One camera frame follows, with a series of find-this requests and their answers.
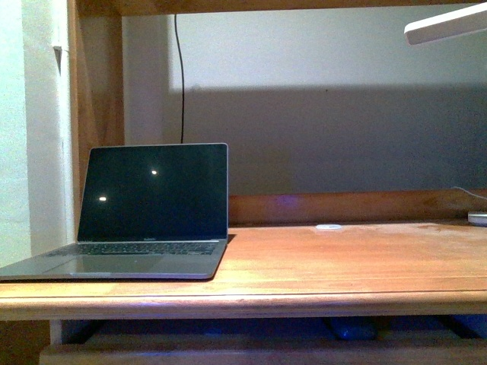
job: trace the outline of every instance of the laptop keyboard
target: laptop keyboard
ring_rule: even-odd
[[[78,244],[56,250],[48,256],[81,255],[211,255],[215,242],[151,242]]]

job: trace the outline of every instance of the black cable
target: black cable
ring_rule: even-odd
[[[183,55],[181,54],[180,37],[177,32],[177,14],[174,15],[174,33],[176,34],[177,51],[180,54],[181,65],[181,144],[184,142],[184,67]]]

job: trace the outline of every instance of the desk surface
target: desk surface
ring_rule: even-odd
[[[234,228],[212,281],[0,284],[0,319],[487,313],[487,228]]]

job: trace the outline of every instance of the wooden panel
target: wooden panel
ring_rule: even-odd
[[[0,322],[0,364],[31,365],[49,345],[47,321]]]
[[[476,193],[487,195],[487,189]],[[466,218],[469,211],[487,211],[486,200],[459,189],[236,195],[229,205],[232,226],[421,221]]]
[[[485,228],[234,228],[211,281],[0,284],[0,318],[366,316],[487,312]]]
[[[147,346],[112,346],[97,348],[87,345],[52,346],[41,355],[41,365],[300,365],[364,363],[437,365],[484,364],[487,358],[485,340],[423,341],[293,341],[265,342],[249,340],[233,344],[218,341],[192,344]]]
[[[72,2],[69,10],[73,163],[78,203],[90,149],[124,144],[122,18],[80,19]]]
[[[438,5],[473,0],[78,0],[82,16],[156,15],[319,8],[363,8],[373,6]]]

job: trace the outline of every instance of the laptop trackpad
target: laptop trackpad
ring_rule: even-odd
[[[151,268],[162,259],[162,255],[83,255],[45,274],[151,272]]]

